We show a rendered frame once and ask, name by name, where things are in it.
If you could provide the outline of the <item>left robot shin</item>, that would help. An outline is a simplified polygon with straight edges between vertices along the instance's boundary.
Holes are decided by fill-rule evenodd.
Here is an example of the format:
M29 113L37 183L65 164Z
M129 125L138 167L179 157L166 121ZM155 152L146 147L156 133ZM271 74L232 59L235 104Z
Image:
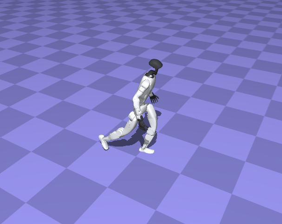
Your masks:
M156 134L156 133L155 133ZM145 148L149 145L149 143L152 141L153 137L155 136L155 134L153 135L149 135L148 133L145 136L144 139L144 144L142 146L142 150L145 150Z

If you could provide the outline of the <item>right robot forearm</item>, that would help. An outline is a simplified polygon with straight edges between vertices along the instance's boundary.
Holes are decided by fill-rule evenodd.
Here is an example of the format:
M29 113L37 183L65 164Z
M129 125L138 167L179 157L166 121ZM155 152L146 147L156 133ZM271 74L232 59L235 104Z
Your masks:
M134 109L135 109L135 113L137 116L137 119L141 119L140 116L142 115L141 109L140 109L140 101L139 99L135 99L134 100L134 105L133 105Z

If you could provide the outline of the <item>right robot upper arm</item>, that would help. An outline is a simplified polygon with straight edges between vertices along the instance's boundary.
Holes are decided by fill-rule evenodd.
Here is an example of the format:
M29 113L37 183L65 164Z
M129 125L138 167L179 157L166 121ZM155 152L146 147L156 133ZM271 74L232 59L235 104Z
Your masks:
M132 101L134 102L134 100L135 100L136 98L139 99L139 97L143 95L143 93L145 92L145 90L146 90L149 86L150 86L150 81L147 80L147 79L144 80L144 81L141 83L141 85L140 85L138 91L135 93L135 95L134 95Z

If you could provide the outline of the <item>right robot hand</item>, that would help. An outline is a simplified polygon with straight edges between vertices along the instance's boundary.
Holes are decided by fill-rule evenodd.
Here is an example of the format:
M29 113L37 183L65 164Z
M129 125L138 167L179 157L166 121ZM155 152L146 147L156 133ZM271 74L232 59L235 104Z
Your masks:
M143 116L141 115L140 118L141 118L141 119L138 119L138 121L139 121L139 123L138 123L138 124L139 124L139 128L140 128L141 130L144 130L144 131L148 130L148 129L145 128L145 127L148 128L148 126L146 126L146 125L144 124L144 122L143 122Z

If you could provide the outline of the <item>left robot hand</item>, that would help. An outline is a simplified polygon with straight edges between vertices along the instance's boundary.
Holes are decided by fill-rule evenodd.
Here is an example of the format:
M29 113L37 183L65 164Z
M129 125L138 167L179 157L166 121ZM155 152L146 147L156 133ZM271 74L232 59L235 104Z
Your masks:
M152 94L153 94L153 92L152 92ZM155 99L157 100L157 98L158 98L158 97L153 94L153 96L150 97L151 102L152 102L153 99L154 99L154 100L155 100ZM158 99L159 99L159 98L158 98ZM153 102L154 102L154 100L153 100ZM156 103L156 100L155 100L155 103ZM157 102L158 102L158 100L157 100Z

